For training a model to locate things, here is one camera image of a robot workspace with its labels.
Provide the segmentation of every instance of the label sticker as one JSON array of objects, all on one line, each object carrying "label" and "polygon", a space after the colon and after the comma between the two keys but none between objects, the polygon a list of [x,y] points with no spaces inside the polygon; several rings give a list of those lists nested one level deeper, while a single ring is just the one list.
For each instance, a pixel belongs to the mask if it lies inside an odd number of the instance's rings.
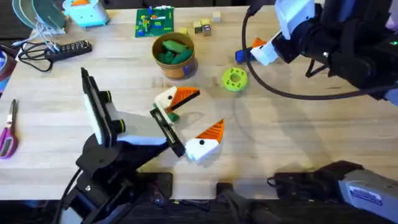
[{"label": "label sticker", "polygon": [[352,196],[375,203],[376,205],[383,205],[380,195],[361,189],[359,187],[349,186],[349,192]]}]

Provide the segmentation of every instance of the blue block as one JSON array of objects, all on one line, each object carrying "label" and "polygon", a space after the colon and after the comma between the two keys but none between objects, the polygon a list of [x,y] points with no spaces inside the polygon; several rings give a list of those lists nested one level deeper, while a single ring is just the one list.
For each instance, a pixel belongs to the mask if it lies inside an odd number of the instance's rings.
[{"label": "blue block", "polygon": [[[255,60],[254,56],[250,53],[252,47],[248,48],[248,54],[250,54],[250,60]],[[244,51],[238,50],[235,52],[235,61],[236,63],[243,63],[244,62]]]}]

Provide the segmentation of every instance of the small cube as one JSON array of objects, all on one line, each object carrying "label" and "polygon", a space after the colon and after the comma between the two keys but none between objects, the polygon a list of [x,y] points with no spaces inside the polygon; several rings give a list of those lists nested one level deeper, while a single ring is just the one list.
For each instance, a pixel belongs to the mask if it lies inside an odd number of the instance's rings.
[{"label": "small cube", "polygon": [[200,22],[201,22],[201,25],[202,25],[202,26],[204,26],[204,25],[210,25],[210,20],[209,20],[209,19],[202,19]]},{"label": "small cube", "polygon": [[213,22],[221,22],[221,13],[219,11],[213,12]]},{"label": "small cube", "polygon": [[193,23],[193,28],[195,29],[195,34],[199,34],[199,33],[203,32],[200,22],[194,22]]},{"label": "small cube", "polygon": [[181,33],[181,34],[188,35],[188,29],[186,27],[179,28],[178,32]]},{"label": "small cube", "polygon": [[211,35],[211,28],[210,25],[203,25],[203,34],[205,35],[205,37],[208,37]]}]

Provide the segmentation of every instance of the green lego baseplate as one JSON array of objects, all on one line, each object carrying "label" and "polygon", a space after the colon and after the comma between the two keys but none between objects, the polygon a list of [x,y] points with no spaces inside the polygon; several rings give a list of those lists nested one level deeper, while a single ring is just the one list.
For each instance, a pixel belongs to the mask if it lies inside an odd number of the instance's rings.
[{"label": "green lego baseplate", "polygon": [[[152,16],[165,19],[153,20]],[[143,20],[149,21],[147,31]],[[169,32],[174,32],[174,9],[153,9],[152,14],[148,9],[137,10],[136,37],[156,37]]]}]

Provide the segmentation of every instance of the scissor handle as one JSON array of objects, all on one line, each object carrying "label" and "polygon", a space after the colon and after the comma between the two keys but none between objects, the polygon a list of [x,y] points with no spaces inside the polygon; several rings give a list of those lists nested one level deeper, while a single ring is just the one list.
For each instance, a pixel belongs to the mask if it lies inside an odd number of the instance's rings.
[{"label": "scissor handle", "polygon": [[0,159],[12,156],[18,146],[18,139],[11,128],[4,128],[0,135]]}]

